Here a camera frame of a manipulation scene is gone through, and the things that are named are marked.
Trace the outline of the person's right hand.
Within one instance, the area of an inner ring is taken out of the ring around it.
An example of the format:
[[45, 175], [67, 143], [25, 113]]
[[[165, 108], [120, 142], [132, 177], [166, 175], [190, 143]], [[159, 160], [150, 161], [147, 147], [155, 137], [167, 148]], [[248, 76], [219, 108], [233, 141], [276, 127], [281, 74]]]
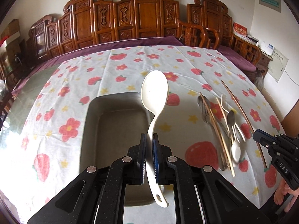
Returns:
[[283, 199], [284, 196], [286, 194], [291, 194], [293, 196], [293, 198], [291, 199], [291, 201], [286, 205], [286, 207], [284, 208], [285, 212], [290, 211], [290, 209], [292, 208], [292, 206], [294, 205], [296, 199], [298, 198], [298, 194], [299, 194], [299, 189], [296, 189], [295, 191], [292, 190], [289, 185], [287, 184], [287, 182], [282, 179], [279, 183], [279, 186], [275, 192], [274, 195], [274, 202], [276, 205], [281, 205], [283, 203]]

